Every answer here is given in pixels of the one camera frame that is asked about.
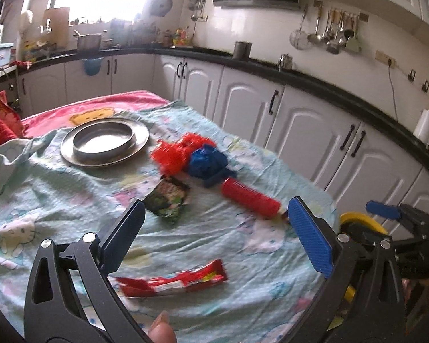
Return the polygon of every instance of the wooden cutting board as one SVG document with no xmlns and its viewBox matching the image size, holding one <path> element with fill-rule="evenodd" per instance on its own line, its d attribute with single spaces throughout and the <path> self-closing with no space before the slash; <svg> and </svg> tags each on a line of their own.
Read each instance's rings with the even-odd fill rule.
<svg viewBox="0 0 429 343">
<path fill-rule="evenodd" d="M 66 48 L 69 42 L 69 7 L 56 7 L 48 9 L 43 14 L 41 25 L 46 27 L 46 21 L 51 20 L 49 27 L 52 32 L 48 34 L 47 40 L 57 45 L 57 49 Z"/>
</svg>

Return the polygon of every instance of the black countertop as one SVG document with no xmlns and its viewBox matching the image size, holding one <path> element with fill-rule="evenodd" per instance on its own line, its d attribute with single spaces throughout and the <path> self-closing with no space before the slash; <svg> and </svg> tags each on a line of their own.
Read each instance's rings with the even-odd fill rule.
<svg viewBox="0 0 429 343">
<path fill-rule="evenodd" d="M 362 100 L 354 94 L 335 85 L 326 83 L 298 71 L 291 70 L 280 72 L 278 71 L 276 64 L 266 61 L 254 59 L 250 59 L 249 61 L 239 61 L 232 59 L 231 55 L 225 51 L 206 48 L 141 47 L 101 50 L 95 54 L 78 54 L 76 50 L 67 51 L 56 54 L 57 56 L 54 56 L 53 58 L 36 62 L 32 65 L 29 71 L 72 60 L 123 54 L 159 54 L 207 61 L 300 89 L 318 98 L 324 99 L 367 124 L 370 124 L 380 133 L 383 133 L 400 147 L 405 149 L 429 171 L 429 149 L 427 149 L 422 142 L 415 138 L 408 129 L 399 124 L 396 120 L 389 117 L 365 100 Z"/>
</svg>

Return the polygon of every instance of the white electric kettle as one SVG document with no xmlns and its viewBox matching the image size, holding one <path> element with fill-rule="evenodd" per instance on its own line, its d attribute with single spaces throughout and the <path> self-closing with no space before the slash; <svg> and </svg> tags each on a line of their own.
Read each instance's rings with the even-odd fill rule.
<svg viewBox="0 0 429 343">
<path fill-rule="evenodd" d="M 421 118 L 418 121 L 416 129 L 413 135 L 423 142 L 426 146 L 429 146 L 429 110 L 423 110 Z"/>
</svg>

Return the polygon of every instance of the silver tray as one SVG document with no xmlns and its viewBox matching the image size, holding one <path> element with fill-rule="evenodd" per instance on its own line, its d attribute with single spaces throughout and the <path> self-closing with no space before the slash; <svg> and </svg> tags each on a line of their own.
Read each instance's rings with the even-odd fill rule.
<svg viewBox="0 0 429 343">
<path fill-rule="evenodd" d="M 77 157 L 76 151 L 74 151 L 74 146 L 73 146 L 73 138 L 75 137 L 75 135 L 87 127 L 90 127 L 95 124 L 110 122 L 110 121 L 119 121 L 129 126 L 134 132 L 134 135 L 136 137 L 135 144 L 130 148 L 128 148 L 123 153 L 105 160 L 98 160 L 98 159 L 89 160 L 89 159 L 80 159 L 79 157 Z M 65 136 L 65 138 L 63 139 L 60 145 L 60 154 L 62 154 L 62 157 L 65 160 L 67 160 L 69 163 L 76 166 L 81 166 L 86 168 L 111 166 L 116 163 L 120 163 L 124 160 L 127 160 L 130 157 L 134 156 L 136 153 L 138 153 L 145 146 L 149 137 L 150 137 L 150 132 L 148 128 L 142 122 L 139 122 L 139 121 L 130 120 L 122 117 L 109 117 L 109 118 L 103 118 L 101 120 L 92 120 L 76 127 Z"/>
</svg>

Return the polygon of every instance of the red candy wrapper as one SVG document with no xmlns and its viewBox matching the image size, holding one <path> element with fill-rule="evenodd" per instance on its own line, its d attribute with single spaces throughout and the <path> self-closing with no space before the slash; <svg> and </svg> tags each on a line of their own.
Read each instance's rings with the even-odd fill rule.
<svg viewBox="0 0 429 343">
<path fill-rule="evenodd" d="M 155 278 L 116 277 L 127 297 L 147 298 L 204 290 L 228 280 L 222 261 L 216 259 L 203 267 Z"/>
</svg>

